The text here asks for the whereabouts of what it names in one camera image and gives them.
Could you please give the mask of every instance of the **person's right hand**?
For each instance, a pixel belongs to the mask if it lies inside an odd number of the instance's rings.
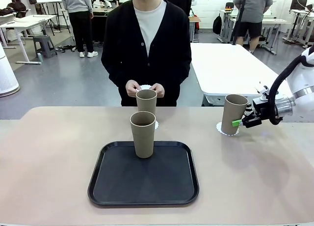
[[[134,80],[129,80],[126,85],[126,90],[129,97],[136,97],[137,91],[142,90],[141,86]]]

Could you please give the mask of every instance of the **white t-shirt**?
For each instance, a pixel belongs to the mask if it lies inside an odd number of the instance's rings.
[[[152,11],[139,11],[134,8],[145,41],[147,55],[165,14],[167,3],[161,0],[159,7]]]

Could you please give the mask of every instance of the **neck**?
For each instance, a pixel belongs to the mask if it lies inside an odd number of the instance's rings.
[[[133,0],[134,7],[139,11],[153,11],[160,3],[161,0]]]

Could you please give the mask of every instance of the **hand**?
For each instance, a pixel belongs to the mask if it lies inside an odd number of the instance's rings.
[[[157,98],[163,98],[165,96],[165,89],[160,84],[154,84],[150,90],[154,90],[157,93]]]
[[[126,85],[126,90],[129,97],[136,97],[137,91],[142,90],[141,86],[134,80],[129,80]]]

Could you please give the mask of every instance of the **person's left hand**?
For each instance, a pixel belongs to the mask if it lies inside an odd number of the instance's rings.
[[[149,90],[154,90],[157,93],[157,98],[163,98],[165,96],[165,89],[161,84],[154,84]]]

